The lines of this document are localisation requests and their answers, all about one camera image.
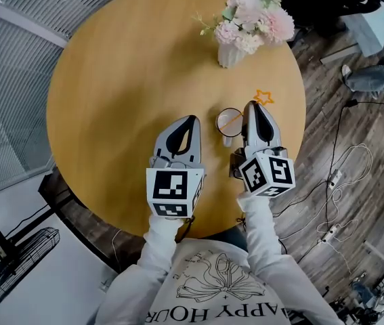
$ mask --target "wooden floor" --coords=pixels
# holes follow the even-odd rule
[[[356,69],[374,65],[384,55],[383,49],[381,53],[369,58],[354,55],[326,66],[321,65],[320,58],[331,49],[341,49],[351,44],[349,35],[324,40],[311,33],[293,49],[306,89],[306,126],[303,144],[295,162],[297,187],[273,202],[274,213],[280,212],[296,198],[307,195],[327,177],[339,114],[344,103],[351,98],[351,93],[341,82],[340,67],[343,61]],[[359,98],[359,101],[370,101],[367,95]],[[384,102],[384,95],[379,101]],[[372,285],[383,274],[384,263],[375,255],[368,254],[362,243],[368,239],[384,254],[384,106],[359,104],[343,111],[335,160],[348,147],[360,143],[365,143],[372,152],[372,169],[364,180],[343,189],[342,197],[337,203],[340,214],[333,222],[345,225],[348,221],[357,219],[358,226],[349,237],[356,226],[355,222],[351,222],[337,233],[340,240],[349,238],[344,242],[331,240],[330,243],[346,258],[351,275],[354,277],[366,270],[366,281]],[[354,150],[340,168],[343,176],[339,184],[357,178],[366,166],[367,158],[365,150]],[[287,237],[303,228],[316,216],[325,198],[325,187],[321,185],[306,201],[286,210],[275,219],[278,235],[281,238]],[[118,229],[105,224],[76,203],[66,205],[63,212],[84,236],[117,264],[111,240]],[[336,208],[329,201],[328,218],[333,219],[335,215]],[[322,236],[317,233],[316,226],[324,221],[325,210],[304,230],[283,240],[288,252],[297,261]],[[139,257],[144,241],[119,232],[114,243],[121,269],[124,269]],[[324,292],[325,286],[330,286],[330,292],[326,296],[328,301],[349,292],[350,274],[347,266],[343,257],[331,246],[321,244],[314,247],[301,260],[300,266],[320,292]]]

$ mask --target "orange star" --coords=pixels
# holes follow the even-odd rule
[[[265,104],[274,104],[274,101],[272,100],[272,93],[269,91],[266,91],[265,93],[259,89],[257,89],[257,95],[253,97],[257,102],[259,102],[262,106],[265,106]]]

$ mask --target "flower vase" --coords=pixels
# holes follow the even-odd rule
[[[231,68],[235,66],[241,59],[246,56],[246,52],[237,48],[233,44],[219,44],[219,51],[217,58],[220,66],[224,68]]]

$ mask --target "white sleeve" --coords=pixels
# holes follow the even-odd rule
[[[330,305],[290,255],[282,255],[267,198],[247,193],[238,199],[247,225],[248,262],[289,310],[301,312],[314,325],[342,325]]]
[[[181,219],[150,217],[150,230],[136,265],[119,274],[100,305],[97,325],[143,324],[148,310],[167,273],[175,252],[175,235],[183,225]]]

